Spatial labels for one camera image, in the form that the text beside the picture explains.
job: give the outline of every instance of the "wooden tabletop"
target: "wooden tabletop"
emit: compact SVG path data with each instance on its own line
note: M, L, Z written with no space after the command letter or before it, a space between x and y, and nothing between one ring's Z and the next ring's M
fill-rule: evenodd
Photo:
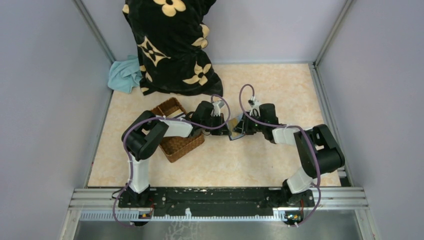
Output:
M240 88L250 83L261 103L275 104L280 123L304 128L323 123L320 106L307 64L234 64L214 65L222 79L224 98L231 117L242 113ZM243 93L245 108L252 95ZM176 97L187 111L194 111L207 95L182 96L153 93L143 96L139 88L131 94L115 91L104 123L89 187L123 186L129 177L122 133L145 110ZM227 110L222 108L225 117ZM205 136L205 142L174 163L160 148L150 160L152 187L280 187L301 166L295 146L272 144L262 133L229 141L225 136ZM337 172L326 174L322 186L340 186Z

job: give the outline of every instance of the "white wall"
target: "white wall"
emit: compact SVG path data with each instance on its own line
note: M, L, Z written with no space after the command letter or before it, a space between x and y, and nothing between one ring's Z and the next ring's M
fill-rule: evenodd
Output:
M71 0L1 1L0 33L0 239L57 239L91 164L110 63Z
M83 0L118 60L137 55L124 0ZM204 22L214 63L312 62L345 0L217 0Z
M357 1L319 67L381 239L423 239L424 1Z

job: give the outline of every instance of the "black blanket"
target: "black blanket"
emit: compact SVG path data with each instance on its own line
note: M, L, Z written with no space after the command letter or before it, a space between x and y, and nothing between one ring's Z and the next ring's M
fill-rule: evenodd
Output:
M216 0L125 0L122 12L137 43L144 95L223 95L223 85L202 50L203 24Z

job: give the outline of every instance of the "wicker basket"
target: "wicker basket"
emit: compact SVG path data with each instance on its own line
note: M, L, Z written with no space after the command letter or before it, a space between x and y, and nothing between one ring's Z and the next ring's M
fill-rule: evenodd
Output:
M170 99L162 102L159 106L153 108L151 112L159 116L169 116L178 110L187 114L187 111L181 103L175 97L171 97ZM191 150L200 146L204 141L205 138L202 134L196 137L170 136L164 137L159 146L166 158L173 163L189 153Z

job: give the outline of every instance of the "cloth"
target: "cloth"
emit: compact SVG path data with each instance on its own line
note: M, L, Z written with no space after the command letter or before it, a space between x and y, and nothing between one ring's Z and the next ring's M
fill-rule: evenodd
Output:
M140 85L142 73L139 60L134 55L129 55L126 61L115 61L109 70L107 86L123 93L131 93L133 87Z
M223 95L223 85L203 49L202 22L216 0L125 0L122 12L137 44L144 95Z

